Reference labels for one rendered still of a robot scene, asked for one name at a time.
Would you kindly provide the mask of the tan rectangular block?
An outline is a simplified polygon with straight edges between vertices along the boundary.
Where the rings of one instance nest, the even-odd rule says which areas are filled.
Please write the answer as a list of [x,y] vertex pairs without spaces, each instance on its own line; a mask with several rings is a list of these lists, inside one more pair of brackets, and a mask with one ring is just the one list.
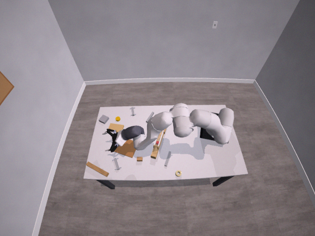
[[113,130],[116,130],[116,133],[117,133],[118,131],[123,130],[124,125],[110,123],[109,128],[113,129]]

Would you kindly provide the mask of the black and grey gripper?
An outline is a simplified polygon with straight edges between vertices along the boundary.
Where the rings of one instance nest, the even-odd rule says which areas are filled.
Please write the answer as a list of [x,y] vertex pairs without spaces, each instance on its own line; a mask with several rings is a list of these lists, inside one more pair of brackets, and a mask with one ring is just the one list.
[[[111,133],[111,132],[113,132],[114,134]],[[106,131],[105,133],[103,133],[102,135],[105,135],[105,134],[107,134],[107,133],[108,133],[109,135],[111,135],[113,142],[112,142],[112,145],[111,145],[110,149],[105,150],[105,151],[114,152],[114,151],[116,150],[116,148],[119,146],[119,145],[115,142],[118,133],[116,133],[116,130],[107,129],[107,131]],[[115,145],[115,144],[116,144],[116,145]]]

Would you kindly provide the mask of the brown wooden stick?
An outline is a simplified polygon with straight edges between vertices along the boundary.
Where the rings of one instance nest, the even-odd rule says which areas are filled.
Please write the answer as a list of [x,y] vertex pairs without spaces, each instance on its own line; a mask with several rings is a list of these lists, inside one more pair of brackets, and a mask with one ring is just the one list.
[[100,174],[106,176],[106,177],[108,177],[108,175],[109,175],[108,172],[104,171],[103,169],[101,169],[101,168],[95,166],[94,164],[92,164],[92,163],[90,163],[90,162],[87,162],[86,165],[89,166],[90,168],[92,168],[93,170],[99,172]]

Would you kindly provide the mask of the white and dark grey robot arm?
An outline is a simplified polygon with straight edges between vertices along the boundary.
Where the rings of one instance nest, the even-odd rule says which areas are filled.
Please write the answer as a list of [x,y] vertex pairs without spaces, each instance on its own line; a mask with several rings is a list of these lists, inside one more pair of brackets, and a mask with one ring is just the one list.
[[230,108],[221,109],[218,116],[200,109],[194,109],[189,114],[188,106],[178,103],[170,109],[170,112],[161,112],[149,119],[146,138],[144,129],[136,125],[120,130],[115,142],[123,146],[127,140],[133,139],[134,148],[144,150],[158,138],[161,131],[173,123],[174,135],[177,137],[187,137],[194,130],[193,127],[198,126],[206,129],[218,144],[224,145],[230,139],[233,121],[234,111]]

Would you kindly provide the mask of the brown flat board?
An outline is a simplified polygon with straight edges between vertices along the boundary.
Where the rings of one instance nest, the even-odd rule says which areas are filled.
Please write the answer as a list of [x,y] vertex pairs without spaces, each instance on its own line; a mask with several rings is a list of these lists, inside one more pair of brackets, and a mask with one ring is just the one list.
[[116,150],[114,152],[120,153],[122,155],[128,156],[128,157],[133,157],[134,153],[135,153],[136,149],[134,148],[133,145],[133,140],[127,140],[123,146],[119,146],[116,148]]

